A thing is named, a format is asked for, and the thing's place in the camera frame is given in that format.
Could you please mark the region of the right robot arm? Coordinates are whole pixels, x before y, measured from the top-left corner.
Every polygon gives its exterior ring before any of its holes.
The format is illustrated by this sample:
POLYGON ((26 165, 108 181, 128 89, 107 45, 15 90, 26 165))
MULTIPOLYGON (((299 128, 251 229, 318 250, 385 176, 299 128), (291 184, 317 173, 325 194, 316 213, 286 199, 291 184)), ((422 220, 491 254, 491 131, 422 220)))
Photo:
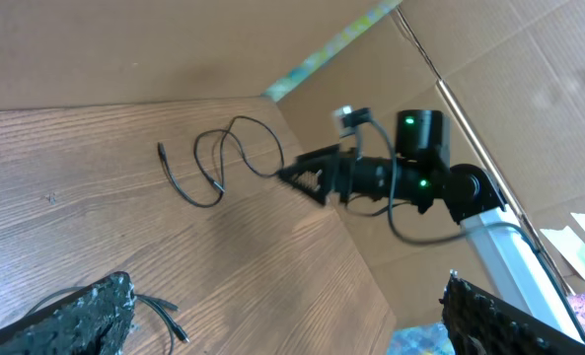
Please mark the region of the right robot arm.
POLYGON ((357 141, 362 139, 361 126, 372 125, 387 145, 387 157, 365 157, 359 146, 343 151, 333 145, 297 157, 294 164, 279 170, 281 181, 320 204, 326 204, 333 193, 342 205, 356 197, 385 199, 382 212, 390 229, 411 246, 467 240, 503 302, 585 342, 581 323, 548 269, 545 251, 522 229, 497 182, 475 165, 451 165, 450 122, 443 112, 399 112, 394 138, 367 108, 345 106, 336 112, 335 121, 342 137, 357 141), (459 233, 422 239, 397 230, 397 204, 412 205, 424 214, 437 200, 444 202, 461 228, 459 233))

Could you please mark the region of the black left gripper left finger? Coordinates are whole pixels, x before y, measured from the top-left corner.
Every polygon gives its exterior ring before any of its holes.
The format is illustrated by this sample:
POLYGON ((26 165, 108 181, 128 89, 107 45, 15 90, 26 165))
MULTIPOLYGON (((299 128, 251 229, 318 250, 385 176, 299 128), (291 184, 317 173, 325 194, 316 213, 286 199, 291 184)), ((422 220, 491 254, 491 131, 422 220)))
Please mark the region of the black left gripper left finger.
POLYGON ((119 354, 134 318, 134 287, 118 271, 0 329, 0 355, 119 354))

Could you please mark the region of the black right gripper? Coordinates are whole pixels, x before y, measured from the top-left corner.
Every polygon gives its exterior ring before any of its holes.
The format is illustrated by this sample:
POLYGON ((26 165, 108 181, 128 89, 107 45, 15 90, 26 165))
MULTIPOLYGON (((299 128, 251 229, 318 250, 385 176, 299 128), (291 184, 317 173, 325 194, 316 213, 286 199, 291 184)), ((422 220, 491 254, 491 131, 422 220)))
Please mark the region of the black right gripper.
POLYGON ((332 193, 339 196, 341 204, 347 204, 361 159, 358 148, 341 151, 335 144, 298 156, 295 164, 279 170, 277 177, 322 206, 332 193))

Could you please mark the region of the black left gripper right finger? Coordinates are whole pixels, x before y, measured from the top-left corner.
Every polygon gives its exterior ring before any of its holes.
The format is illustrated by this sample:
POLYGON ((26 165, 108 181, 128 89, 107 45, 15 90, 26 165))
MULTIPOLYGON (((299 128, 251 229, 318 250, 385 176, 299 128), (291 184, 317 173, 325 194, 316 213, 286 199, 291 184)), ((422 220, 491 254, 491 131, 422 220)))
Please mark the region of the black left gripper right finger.
POLYGON ((440 300, 458 355, 585 355, 585 343, 452 274, 440 300))

